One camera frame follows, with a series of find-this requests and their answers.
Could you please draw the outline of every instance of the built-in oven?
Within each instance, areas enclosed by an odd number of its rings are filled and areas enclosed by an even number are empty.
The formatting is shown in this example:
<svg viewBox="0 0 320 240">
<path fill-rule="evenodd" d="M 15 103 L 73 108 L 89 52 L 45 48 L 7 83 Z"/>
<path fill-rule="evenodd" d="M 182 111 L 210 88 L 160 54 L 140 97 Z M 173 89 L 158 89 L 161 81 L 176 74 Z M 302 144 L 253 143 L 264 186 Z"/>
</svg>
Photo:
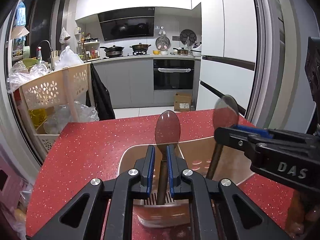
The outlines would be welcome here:
<svg viewBox="0 0 320 240">
<path fill-rule="evenodd" d="M 154 59 L 154 90 L 192 90 L 194 68 L 194 60 Z"/>
</svg>

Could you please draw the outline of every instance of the black garbage bag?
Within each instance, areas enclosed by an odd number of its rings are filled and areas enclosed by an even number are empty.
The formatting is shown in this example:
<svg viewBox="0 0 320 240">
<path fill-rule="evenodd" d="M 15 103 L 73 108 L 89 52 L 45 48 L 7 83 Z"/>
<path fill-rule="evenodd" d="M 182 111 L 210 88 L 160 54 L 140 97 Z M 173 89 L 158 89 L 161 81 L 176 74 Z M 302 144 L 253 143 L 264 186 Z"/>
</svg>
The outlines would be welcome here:
<svg viewBox="0 0 320 240">
<path fill-rule="evenodd" d="M 101 79 L 92 63 L 90 64 L 90 70 L 91 70 L 93 97 L 94 97 L 94 102 L 96 104 L 95 107 L 98 112 L 99 119 L 100 120 L 115 119 L 116 116 L 112 108 L 108 89 L 101 82 Z M 86 95 L 85 104 L 87 106 L 91 106 L 88 91 Z"/>
</svg>

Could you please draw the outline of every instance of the floor tile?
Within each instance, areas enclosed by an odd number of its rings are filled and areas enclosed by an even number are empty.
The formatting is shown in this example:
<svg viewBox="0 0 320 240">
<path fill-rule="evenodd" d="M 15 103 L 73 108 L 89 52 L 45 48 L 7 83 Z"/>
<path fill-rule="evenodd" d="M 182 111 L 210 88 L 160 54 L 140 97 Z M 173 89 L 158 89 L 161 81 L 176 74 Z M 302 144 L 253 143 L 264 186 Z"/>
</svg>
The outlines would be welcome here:
<svg viewBox="0 0 320 240">
<path fill-rule="evenodd" d="M 140 108 L 139 116 L 162 114 L 166 110 L 173 111 L 173 106 L 143 107 L 143 108 Z"/>
<path fill-rule="evenodd" d="M 122 108 L 114 109 L 114 111 L 116 119 L 139 116 L 139 108 Z"/>
</svg>

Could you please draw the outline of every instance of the red table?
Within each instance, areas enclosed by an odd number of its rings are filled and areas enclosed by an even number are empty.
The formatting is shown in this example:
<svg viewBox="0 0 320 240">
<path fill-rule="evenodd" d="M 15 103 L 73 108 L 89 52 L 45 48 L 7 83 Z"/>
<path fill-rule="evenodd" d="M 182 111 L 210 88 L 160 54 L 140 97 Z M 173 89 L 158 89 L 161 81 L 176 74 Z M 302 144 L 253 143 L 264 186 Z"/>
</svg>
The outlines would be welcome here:
<svg viewBox="0 0 320 240">
<path fill-rule="evenodd" d="M 213 135 L 213 110 L 178 113 L 180 141 Z M 92 178 L 116 177 L 124 151 L 138 144 L 154 144 L 158 115 L 69 123 L 49 152 L 36 180 L 27 212 L 27 235 L 33 236 Z M 240 118 L 240 124 L 251 125 Z M 240 188 L 284 228 L 293 190 L 260 175 L 253 175 Z M 132 239 L 190 238 L 188 225 L 149 229 L 132 222 Z"/>
</svg>

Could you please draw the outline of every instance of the spoon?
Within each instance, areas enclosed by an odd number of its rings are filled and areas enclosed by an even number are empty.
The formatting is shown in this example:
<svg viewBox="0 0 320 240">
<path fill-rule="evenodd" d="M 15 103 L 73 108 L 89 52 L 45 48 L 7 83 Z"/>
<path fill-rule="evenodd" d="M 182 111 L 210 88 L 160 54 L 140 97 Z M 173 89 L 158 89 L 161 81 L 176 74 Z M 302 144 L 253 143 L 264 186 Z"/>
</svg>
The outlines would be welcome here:
<svg viewBox="0 0 320 240">
<path fill-rule="evenodd" d="M 239 121 L 239 109 L 236 100 L 230 96 L 225 95 L 220 98 L 215 106 L 213 113 L 213 128 L 216 130 L 218 127 L 231 127 L 237 125 Z M 221 157 L 223 145 L 216 143 L 210 166 L 206 175 L 207 179 L 212 179 L 217 169 L 218 162 Z"/>
<path fill-rule="evenodd" d="M 176 147 L 180 139 L 180 122 L 174 111 L 167 110 L 160 115 L 156 123 L 155 139 L 162 153 L 156 204 L 164 205 L 168 184 L 167 146 L 174 144 Z"/>
</svg>

